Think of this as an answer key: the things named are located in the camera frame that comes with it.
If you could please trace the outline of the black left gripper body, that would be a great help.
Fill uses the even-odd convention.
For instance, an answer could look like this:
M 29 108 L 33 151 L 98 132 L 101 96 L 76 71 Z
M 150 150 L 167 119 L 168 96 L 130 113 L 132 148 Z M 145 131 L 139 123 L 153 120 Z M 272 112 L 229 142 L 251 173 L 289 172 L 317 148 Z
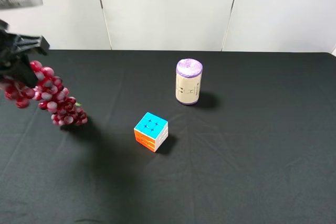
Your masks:
M 18 42 L 18 34 L 7 32 L 9 24 L 1 20 L 1 74 L 7 76 L 18 76 L 16 56 L 16 44 Z

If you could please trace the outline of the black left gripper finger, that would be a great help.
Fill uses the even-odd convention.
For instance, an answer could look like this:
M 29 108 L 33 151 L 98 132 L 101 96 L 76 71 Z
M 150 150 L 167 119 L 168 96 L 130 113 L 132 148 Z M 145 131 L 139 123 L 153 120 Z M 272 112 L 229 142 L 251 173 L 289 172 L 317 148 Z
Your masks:
M 34 88 L 38 82 L 26 54 L 12 56 L 10 59 L 6 60 L 3 59 L 2 76 L 10 77 L 15 81 L 23 83 L 29 88 Z
M 50 44 L 43 36 L 17 35 L 13 42 L 13 53 L 37 54 L 46 56 L 49 52 Z

